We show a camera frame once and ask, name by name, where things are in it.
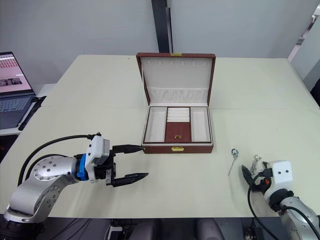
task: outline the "open jewelry box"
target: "open jewelry box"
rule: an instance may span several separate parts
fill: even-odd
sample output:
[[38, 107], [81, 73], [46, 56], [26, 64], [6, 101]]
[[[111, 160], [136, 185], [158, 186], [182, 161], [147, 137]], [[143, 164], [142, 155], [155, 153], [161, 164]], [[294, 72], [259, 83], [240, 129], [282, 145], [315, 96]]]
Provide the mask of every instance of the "open jewelry box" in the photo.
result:
[[149, 105], [144, 152], [211, 153], [209, 101], [216, 56], [139, 52], [136, 58]]

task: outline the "gold latch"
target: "gold latch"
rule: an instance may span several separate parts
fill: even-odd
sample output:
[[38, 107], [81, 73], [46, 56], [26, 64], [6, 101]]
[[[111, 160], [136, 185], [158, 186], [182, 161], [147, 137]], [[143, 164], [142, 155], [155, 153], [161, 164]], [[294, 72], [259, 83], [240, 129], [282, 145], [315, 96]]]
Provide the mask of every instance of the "gold latch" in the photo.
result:
[[180, 52], [171, 53], [171, 57], [182, 57], [182, 53]]
[[171, 150], [172, 152], [183, 152], [185, 148], [183, 146], [173, 146]]

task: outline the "gray wall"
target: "gray wall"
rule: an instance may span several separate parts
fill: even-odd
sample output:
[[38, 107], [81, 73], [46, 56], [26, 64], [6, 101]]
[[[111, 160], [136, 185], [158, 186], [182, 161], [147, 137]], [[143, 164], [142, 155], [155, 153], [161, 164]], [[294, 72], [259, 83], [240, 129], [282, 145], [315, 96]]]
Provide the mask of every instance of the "gray wall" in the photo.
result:
[[32, 85], [56, 83], [80, 54], [158, 52], [151, 1], [0, 0], [6, 51]]
[[319, 0], [171, 0], [173, 51], [287, 58]]
[[315, 21], [291, 65], [311, 91], [320, 78], [320, 18]]

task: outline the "laptop keyboard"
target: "laptop keyboard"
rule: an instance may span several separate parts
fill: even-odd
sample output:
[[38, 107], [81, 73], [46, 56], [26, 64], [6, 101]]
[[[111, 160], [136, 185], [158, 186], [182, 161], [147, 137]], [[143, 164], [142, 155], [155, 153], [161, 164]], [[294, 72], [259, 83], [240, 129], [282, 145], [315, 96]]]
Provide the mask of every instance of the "laptop keyboard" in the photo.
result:
[[0, 113], [23, 110], [29, 97], [0, 100]]

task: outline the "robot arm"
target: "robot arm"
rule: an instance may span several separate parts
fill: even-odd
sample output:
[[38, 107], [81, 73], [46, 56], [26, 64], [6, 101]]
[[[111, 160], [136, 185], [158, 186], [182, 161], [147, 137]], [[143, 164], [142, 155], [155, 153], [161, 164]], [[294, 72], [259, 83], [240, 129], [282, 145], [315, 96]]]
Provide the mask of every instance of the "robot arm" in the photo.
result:
[[[316, 239], [320, 234], [319, 218], [292, 191], [292, 168], [289, 161], [263, 162], [264, 171], [258, 173], [262, 179], [257, 185], [253, 182], [252, 171], [242, 165], [242, 173], [253, 192], [262, 192], [271, 209], [277, 212], [283, 226], [292, 240]], [[294, 209], [305, 215], [309, 222]]]
[[110, 150], [109, 140], [98, 133], [84, 154], [74, 157], [52, 155], [41, 159], [32, 168], [28, 179], [12, 194], [1, 222], [1, 239], [34, 239], [35, 229], [40, 229], [36, 226], [45, 221], [67, 185], [106, 179], [106, 185], [118, 187], [143, 179], [148, 173], [115, 178], [114, 163], [117, 153], [134, 153], [142, 149], [138, 145], [118, 145]]

